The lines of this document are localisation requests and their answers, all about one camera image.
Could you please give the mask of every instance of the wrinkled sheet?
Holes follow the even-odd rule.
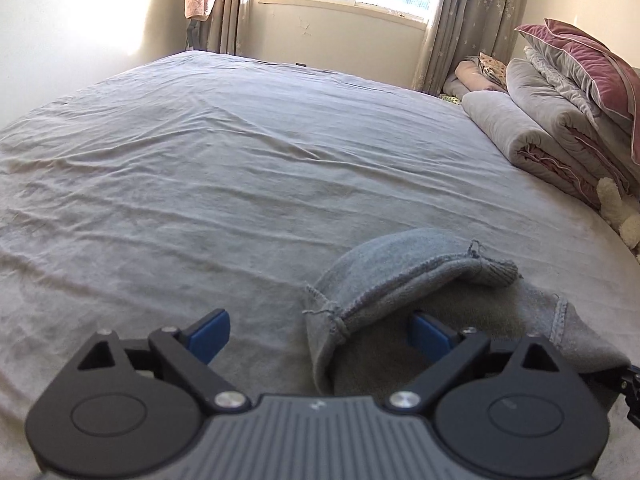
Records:
[[[314,391],[302,310],[342,254],[431,226],[561,292],[640,362],[640,267],[589,207],[514,168],[461,107],[354,76],[188,52],[0,132],[0,478],[36,466],[30,404],[98,328],[232,319],[212,367]],[[631,480],[619,400],[596,472]]]

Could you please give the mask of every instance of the wall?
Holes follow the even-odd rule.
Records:
[[[523,23],[555,18],[573,23],[605,43],[632,66],[640,66],[640,0],[527,0]],[[526,42],[513,51],[521,57]]]
[[[184,0],[0,0],[0,127],[184,49]]]
[[[348,10],[252,0],[242,54],[408,88],[424,31]]]

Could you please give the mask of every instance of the window sill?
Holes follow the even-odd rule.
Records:
[[[352,5],[349,2],[343,3],[338,0],[258,0],[258,3],[341,10],[342,12],[352,12],[353,14],[362,14],[364,16],[371,16],[372,18],[379,18],[389,22],[401,23],[408,27],[420,28],[421,30],[426,30],[427,28],[427,23],[419,21],[417,18],[403,16],[394,10],[388,10],[383,7],[370,6],[367,4]]]

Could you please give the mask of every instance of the curtain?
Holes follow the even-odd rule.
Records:
[[[507,62],[525,0],[440,0],[425,31],[412,88],[439,94],[467,56],[484,52]]]
[[[209,18],[194,23],[194,32],[200,50],[219,54],[238,54],[243,20],[248,13],[248,0],[216,0]]]

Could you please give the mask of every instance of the sheer curtain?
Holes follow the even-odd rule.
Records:
[[[440,0],[425,31],[412,88],[439,94],[467,56],[484,52],[507,62],[526,0]]]

